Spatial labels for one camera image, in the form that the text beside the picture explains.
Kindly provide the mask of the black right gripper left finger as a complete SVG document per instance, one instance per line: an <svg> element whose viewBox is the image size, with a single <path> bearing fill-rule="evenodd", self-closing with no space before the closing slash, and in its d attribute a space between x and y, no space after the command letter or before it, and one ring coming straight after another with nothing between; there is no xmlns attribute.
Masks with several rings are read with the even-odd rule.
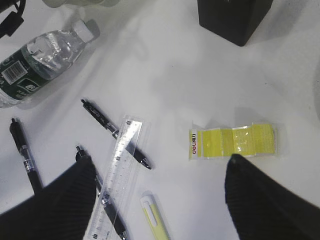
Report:
<svg viewBox="0 0 320 240"><path fill-rule="evenodd" d="M0 216L2 240L81 240L96 201L96 171L89 157Z"/></svg>

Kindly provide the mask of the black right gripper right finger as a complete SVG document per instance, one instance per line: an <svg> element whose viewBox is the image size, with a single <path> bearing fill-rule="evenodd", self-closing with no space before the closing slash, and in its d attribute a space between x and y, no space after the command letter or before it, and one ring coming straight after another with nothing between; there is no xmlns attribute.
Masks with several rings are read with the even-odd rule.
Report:
<svg viewBox="0 0 320 240"><path fill-rule="evenodd" d="M241 240L318 240L320 209L240 154L226 167L225 203Z"/></svg>

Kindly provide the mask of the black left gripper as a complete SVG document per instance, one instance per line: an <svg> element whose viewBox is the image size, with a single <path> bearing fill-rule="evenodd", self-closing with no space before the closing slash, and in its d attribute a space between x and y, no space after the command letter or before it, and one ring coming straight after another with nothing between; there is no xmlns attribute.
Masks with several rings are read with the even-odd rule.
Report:
<svg viewBox="0 0 320 240"><path fill-rule="evenodd" d="M11 37L12 34L22 25L22 18L26 7L26 0L1 0L0 13L3 13L11 6L15 6L16 12L11 11L9 15L0 23L0 37L5 35Z"/></svg>

